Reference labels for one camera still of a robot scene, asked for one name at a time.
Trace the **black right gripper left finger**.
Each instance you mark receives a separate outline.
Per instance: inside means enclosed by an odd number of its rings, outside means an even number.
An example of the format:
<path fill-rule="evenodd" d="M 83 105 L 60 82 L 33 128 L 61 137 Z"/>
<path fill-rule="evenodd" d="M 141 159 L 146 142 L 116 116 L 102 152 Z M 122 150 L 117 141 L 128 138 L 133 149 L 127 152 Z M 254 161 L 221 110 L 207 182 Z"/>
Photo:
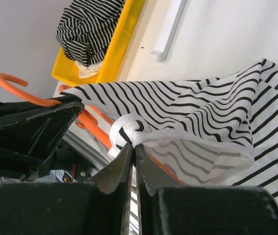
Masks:
<path fill-rule="evenodd" d="M 83 183 L 0 183 L 0 235 L 127 235 L 132 146 Z"/>

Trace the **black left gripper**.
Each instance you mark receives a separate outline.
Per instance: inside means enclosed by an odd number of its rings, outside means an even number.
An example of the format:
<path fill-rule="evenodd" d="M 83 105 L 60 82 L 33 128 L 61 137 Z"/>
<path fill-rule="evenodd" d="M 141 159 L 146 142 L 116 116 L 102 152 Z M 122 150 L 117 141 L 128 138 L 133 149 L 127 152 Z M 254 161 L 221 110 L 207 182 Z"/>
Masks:
<path fill-rule="evenodd" d="M 0 102 L 0 177 L 33 182 L 50 168 L 56 147 L 83 110 L 76 95 L 51 99 L 62 104 Z"/>

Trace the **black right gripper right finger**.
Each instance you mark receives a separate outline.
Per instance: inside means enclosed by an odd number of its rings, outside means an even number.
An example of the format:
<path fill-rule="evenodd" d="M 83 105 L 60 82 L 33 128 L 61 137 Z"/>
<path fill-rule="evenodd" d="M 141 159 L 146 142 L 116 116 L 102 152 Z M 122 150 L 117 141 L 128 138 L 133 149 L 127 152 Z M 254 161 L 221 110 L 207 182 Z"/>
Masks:
<path fill-rule="evenodd" d="M 142 235 L 278 235 L 278 207 L 259 187 L 187 186 L 135 148 Z"/>

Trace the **orange plastic hanger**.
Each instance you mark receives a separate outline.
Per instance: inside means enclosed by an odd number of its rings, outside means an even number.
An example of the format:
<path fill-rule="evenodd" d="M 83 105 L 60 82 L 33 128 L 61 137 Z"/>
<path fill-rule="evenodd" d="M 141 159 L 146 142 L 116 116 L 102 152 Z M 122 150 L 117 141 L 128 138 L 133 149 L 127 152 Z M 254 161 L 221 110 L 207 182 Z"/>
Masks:
<path fill-rule="evenodd" d="M 23 87 L 28 85 L 28 82 L 17 78 L 15 76 L 0 73 L 0 86 L 7 90 L 8 92 L 14 94 L 15 96 L 24 99 L 30 103 L 43 106 L 43 107 L 50 107 L 57 104 L 60 104 L 60 101 L 56 99 L 42 99 L 36 96 L 33 96 L 19 88 L 16 88 L 11 82 L 19 84 Z M 88 129 L 101 143 L 103 143 L 106 147 L 111 148 L 112 144 L 109 140 L 109 136 L 98 127 L 98 121 L 93 117 L 88 111 L 84 110 L 78 116 L 79 123 L 77 124 L 78 127 L 81 129 Z"/>

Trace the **white black striped tank top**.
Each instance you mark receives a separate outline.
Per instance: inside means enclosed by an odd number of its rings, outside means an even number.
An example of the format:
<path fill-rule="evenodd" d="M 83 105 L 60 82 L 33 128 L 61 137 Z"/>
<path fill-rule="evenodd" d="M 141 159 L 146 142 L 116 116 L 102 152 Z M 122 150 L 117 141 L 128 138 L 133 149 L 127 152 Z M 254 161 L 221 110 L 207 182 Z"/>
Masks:
<path fill-rule="evenodd" d="M 278 64 L 224 78 L 65 89 L 113 120 L 109 158 L 131 143 L 188 185 L 259 186 L 278 203 Z"/>

